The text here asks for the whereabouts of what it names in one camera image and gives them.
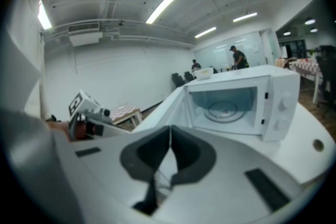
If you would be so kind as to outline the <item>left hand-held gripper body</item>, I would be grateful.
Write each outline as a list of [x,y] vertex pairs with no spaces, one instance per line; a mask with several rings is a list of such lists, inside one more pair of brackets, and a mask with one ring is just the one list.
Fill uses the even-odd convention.
[[76,140],[77,125],[83,122],[86,127],[86,136],[103,136],[105,126],[111,125],[110,110],[104,108],[93,97],[80,90],[70,103],[69,107],[69,137]]

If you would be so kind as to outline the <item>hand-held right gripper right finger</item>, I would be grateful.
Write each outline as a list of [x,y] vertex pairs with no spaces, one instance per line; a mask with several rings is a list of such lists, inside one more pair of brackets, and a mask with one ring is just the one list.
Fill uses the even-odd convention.
[[171,147],[183,164],[154,213],[167,223],[251,223],[265,220],[302,193],[286,171],[251,147],[173,126]]

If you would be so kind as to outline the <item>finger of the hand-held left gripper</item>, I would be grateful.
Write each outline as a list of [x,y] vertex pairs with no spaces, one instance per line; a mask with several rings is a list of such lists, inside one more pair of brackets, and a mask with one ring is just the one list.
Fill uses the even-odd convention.
[[103,136],[120,136],[126,134],[131,134],[131,132],[117,125],[113,125],[111,122],[103,122]]

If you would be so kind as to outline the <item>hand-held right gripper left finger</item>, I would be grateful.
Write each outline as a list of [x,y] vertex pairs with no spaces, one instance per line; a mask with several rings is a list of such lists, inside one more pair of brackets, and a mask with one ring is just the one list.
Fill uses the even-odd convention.
[[77,223],[171,223],[154,206],[154,158],[169,145],[170,127],[70,143],[52,132],[56,154],[75,196]]

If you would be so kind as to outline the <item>person's left hand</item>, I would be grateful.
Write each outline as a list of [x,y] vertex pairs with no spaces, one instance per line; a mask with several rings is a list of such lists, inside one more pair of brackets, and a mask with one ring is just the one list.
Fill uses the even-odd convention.
[[88,135],[95,135],[96,125],[91,122],[80,121],[76,127],[76,140],[85,140]]

